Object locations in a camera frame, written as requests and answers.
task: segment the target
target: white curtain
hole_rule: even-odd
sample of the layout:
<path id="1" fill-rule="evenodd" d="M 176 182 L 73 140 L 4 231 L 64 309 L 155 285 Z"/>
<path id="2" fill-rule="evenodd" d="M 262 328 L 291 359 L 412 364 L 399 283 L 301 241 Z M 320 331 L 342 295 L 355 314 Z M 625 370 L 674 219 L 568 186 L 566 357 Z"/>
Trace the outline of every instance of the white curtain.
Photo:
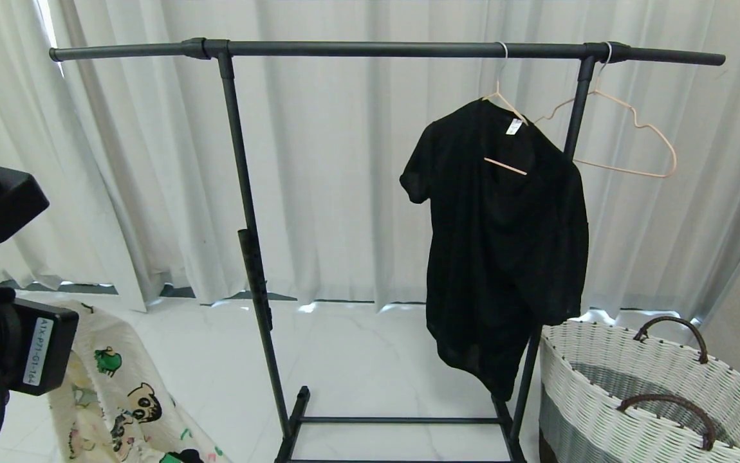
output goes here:
<path id="1" fill-rule="evenodd" d="M 30 2 L 0 2 L 0 166 L 31 173 L 50 207 L 0 244 L 0 280 L 113 282 L 143 299 L 110 197 Z"/>
<path id="2" fill-rule="evenodd" d="M 626 62 L 602 89 L 679 153 L 670 179 L 581 167 L 591 223 L 584 303 L 675 310 L 715 300 L 740 256 L 740 2 L 50 0 L 59 46 L 181 41 L 620 41 L 728 55 L 720 68 Z M 427 123 L 490 93 L 494 59 L 235 59 L 268 286 L 420 301 L 429 211 L 398 176 Z M 88 144 L 146 297 L 170 281 L 213 302 L 246 287 L 241 200 L 214 61 L 65 62 Z M 502 92 L 535 118 L 578 62 L 511 60 Z M 567 111 L 541 128 L 561 146 Z M 668 153 L 625 109 L 588 103 L 577 158 L 659 171 Z M 108 281 L 117 276 L 105 267 Z"/>

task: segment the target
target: clothing rack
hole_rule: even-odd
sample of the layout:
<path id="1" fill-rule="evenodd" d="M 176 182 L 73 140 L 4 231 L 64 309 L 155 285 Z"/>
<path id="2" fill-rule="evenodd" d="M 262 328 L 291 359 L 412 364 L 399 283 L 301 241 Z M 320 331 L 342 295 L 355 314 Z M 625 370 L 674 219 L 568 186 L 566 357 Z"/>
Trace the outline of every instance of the clothing rack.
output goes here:
<path id="1" fill-rule="evenodd" d="M 227 103 L 232 147 L 236 159 L 241 200 L 244 204 L 246 228 L 238 231 L 241 252 L 244 256 L 247 278 L 252 292 L 255 317 L 258 321 L 267 371 L 273 387 L 276 410 L 282 430 L 282 442 L 275 463 L 335 462 L 353 463 L 378 460 L 299 460 L 293 459 L 293 447 L 302 424 L 493 424 L 498 425 L 504 437 L 513 462 L 526 461 L 519 444 L 519 431 L 527 405 L 527 394 L 535 364 L 535 356 L 541 338 L 541 326 L 535 329 L 527 347 L 521 385 L 517 396 L 516 410 L 511 417 L 505 402 L 493 399 L 496 416 L 494 418 L 419 418 L 419 417 L 333 417 L 305 416 L 310 401 L 310 390 L 302 386 L 293 405 L 287 413 L 284 402 L 279 367 L 276 363 L 273 340 L 270 336 L 272 314 L 267 297 L 264 266 L 261 260 L 261 246 L 255 223 L 255 208 L 250 188 L 250 176 L 244 150 L 244 136 L 241 132 L 241 117 L 238 111 L 234 66 L 235 56 L 336 56 L 336 57 L 388 57 L 388 58 L 505 58 L 508 49 L 509 59 L 578 59 L 578 84 L 573 109 L 570 114 L 564 154 L 573 159 L 579 129 L 582 125 L 588 87 L 593 78 L 597 62 L 653 61 L 678 62 L 678 64 L 701 64 L 719 66 L 725 61 L 724 55 L 697 53 L 681 50 L 656 50 L 635 48 L 626 44 L 611 42 L 612 53 L 606 43 L 587 44 L 500 44 L 500 43 L 419 43 L 419 42 L 258 42 L 226 41 L 226 39 L 193 38 L 172 44 L 129 44 L 101 47 L 50 49 L 50 58 L 61 62 L 74 59 L 127 58 L 138 56 L 187 56 L 195 59 L 217 59 L 221 74 L 224 98 Z"/>

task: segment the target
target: white tile floor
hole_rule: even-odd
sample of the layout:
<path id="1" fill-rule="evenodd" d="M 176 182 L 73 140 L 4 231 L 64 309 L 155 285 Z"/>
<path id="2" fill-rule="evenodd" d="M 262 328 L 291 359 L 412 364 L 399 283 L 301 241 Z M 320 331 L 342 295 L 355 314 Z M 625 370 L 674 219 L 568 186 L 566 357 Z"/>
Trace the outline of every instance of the white tile floor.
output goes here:
<path id="1" fill-rule="evenodd" d="M 52 302 L 69 295 L 20 296 Z M 106 310 L 116 307 L 117 296 L 74 296 Z M 288 408 L 299 387 L 308 385 L 308 415 L 494 416 L 479 381 L 438 358 L 423 307 L 401 305 L 382 313 L 373 305 L 343 303 L 271 302 L 271 307 Z M 169 392 L 232 461 L 273 461 L 281 433 L 250 302 L 202 307 L 193 299 L 168 298 L 147 314 L 116 314 L 134 325 Z M 533 377 L 521 434 L 531 462 L 538 461 L 538 378 Z M 508 408 L 512 412 L 513 403 Z M 508 454 L 493 425 L 305 425 L 294 457 L 506 460 Z M 46 398 L 13 395 L 0 437 L 0 463 L 63 460 Z"/>

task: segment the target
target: black t-shirt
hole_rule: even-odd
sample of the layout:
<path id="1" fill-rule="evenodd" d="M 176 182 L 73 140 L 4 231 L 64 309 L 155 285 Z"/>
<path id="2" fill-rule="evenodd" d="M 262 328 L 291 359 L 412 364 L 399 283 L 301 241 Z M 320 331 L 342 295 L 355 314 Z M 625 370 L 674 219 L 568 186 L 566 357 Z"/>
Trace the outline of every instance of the black t-shirt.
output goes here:
<path id="1" fill-rule="evenodd" d="M 488 100 L 456 109 L 424 129 L 400 177 L 412 202 L 430 199 L 438 352 L 505 400 L 533 329 L 579 315 L 588 240 L 578 169 L 532 124 L 506 134 L 514 118 Z"/>

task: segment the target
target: white woven basket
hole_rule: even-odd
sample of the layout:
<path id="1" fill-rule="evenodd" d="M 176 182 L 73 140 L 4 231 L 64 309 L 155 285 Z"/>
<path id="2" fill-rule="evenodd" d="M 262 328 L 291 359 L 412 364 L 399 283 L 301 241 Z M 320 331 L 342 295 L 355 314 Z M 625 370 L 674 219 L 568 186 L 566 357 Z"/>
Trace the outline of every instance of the white woven basket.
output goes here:
<path id="1" fill-rule="evenodd" d="M 650 325 L 668 319 L 691 326 L 659 317 L 639 334 L 604 323 L 544 328 L 540 429 L 560 463 L 740 462 L 740 373 L 709 358 L 694 327 L 702 351 L 647 339 Z M 617 410 L 647 394 L 687 399 L 710 420 L 666 402 Z"/>

